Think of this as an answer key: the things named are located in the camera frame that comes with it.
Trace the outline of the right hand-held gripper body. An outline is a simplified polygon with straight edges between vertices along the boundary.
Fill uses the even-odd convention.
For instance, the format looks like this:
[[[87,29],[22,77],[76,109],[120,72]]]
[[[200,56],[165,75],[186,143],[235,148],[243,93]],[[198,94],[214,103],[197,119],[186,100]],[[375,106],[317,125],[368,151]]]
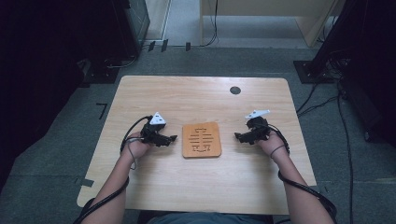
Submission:
[[[267,140],[270,128],[266,119],[262,115],[268,114],[269,110],[253,110],[247,115],[247,127],[249,131],[255,133],[256,139]]]

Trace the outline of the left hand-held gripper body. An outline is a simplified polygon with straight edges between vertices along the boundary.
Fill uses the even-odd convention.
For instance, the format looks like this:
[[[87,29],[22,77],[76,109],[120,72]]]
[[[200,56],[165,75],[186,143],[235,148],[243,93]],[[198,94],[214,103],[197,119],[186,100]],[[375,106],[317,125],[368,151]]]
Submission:
[[[159,134],[159,131],[166,125],[165,119],[156,112],[153,116],[148,118],[148,122],[144,125],[140,132],[143,138],[143,143],[151,143],[156,146],[157,143],[164,142],[163,136]]]

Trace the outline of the wooden coaster with straight slots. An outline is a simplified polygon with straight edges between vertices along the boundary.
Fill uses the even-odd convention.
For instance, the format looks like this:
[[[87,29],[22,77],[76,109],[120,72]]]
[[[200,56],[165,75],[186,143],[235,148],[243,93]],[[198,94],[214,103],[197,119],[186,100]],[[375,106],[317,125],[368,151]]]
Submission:
[[[216,122],[187,124],[182,128],[184,158],[214,158],[221,155],[219,125]]]

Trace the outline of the person's right hand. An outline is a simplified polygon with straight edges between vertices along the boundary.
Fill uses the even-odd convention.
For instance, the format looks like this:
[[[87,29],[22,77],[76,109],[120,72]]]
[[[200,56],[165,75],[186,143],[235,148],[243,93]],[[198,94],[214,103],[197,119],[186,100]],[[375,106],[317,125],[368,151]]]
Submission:
[[[285,143],[275,132],[270,132],[268,139],[260,140],[258,145],[273,160],[277,160],[289,155],[286,150]]]

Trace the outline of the person's left hand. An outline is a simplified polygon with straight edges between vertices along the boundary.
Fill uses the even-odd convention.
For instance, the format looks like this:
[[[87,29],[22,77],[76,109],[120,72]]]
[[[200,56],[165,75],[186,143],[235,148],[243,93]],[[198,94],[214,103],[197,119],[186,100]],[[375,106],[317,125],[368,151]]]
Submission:
[[[143,157],[150,149],[151,144],[142,143],[140,138],[140,133],[132,133],[129,138],[135,139],[133,142],[128,141],[124,146],[121,157],[129,161],[135,161]]]

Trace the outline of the black corner floor tape mark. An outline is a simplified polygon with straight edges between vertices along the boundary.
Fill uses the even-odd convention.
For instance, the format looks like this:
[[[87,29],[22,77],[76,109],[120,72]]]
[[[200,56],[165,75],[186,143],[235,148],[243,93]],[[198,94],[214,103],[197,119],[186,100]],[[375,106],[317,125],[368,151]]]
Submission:
[[[106,114],[108,104],[107,103],[96,103],[95,105],[101,107],[101,111],[100,111],[100,115],[99,115],[98,119],[102,119]]]

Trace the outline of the grey floor tape patch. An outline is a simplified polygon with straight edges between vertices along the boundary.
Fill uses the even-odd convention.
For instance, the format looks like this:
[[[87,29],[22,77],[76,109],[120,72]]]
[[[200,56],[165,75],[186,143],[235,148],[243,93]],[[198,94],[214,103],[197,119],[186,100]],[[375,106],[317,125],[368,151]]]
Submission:
[[[84,186],[84,187],[89,187],[91,188],[94,181],[90,180],[90,179],[86,179],[86,178],[82,178],[82,177],[77,177],[75,179],[75,183],[79,186]]]

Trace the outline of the dark cabinet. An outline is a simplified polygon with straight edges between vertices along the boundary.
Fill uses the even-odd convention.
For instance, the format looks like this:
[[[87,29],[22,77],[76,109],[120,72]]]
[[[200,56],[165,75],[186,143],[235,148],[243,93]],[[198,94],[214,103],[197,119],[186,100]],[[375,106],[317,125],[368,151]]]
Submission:
[[[124,57],[138,57],[150,20],[146,0],[112,0]]]

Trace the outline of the light wooden desk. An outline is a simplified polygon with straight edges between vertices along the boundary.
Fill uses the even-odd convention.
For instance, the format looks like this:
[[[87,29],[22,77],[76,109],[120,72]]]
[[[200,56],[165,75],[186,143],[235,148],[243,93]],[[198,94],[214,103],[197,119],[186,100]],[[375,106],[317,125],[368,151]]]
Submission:
[[[330,16],[340,14],[346,0],[200,0],[200,37],[204,16],[293,17],[308,47],[313,47]]]

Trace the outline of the black curtain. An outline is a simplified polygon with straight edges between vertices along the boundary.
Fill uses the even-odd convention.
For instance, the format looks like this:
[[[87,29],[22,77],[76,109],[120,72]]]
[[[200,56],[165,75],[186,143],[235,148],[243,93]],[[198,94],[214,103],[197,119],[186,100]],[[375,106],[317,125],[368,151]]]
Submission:
[[[333,64],[366,138],[396,147],[396,0],[346,0],[309,70]]]
[[[83,83],[78,62],[105,57],[93,40],[115,0],[0,0],[0,193],[15,160],[40,140]]]

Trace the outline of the black stand base plate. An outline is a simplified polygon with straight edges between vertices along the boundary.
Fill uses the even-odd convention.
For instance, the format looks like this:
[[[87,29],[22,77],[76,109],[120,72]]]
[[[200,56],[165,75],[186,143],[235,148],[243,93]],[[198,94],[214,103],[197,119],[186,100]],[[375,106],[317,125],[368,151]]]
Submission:
[[[108,68],[102,63],[85,61],[81,70],[84,75],[83,82],[88,84],[113,84],[118,76],[118,68]]]
[[[325,73],[314,73],[310,61],[294,61],[293,65],[302,84],[333,83],[333,79]]]

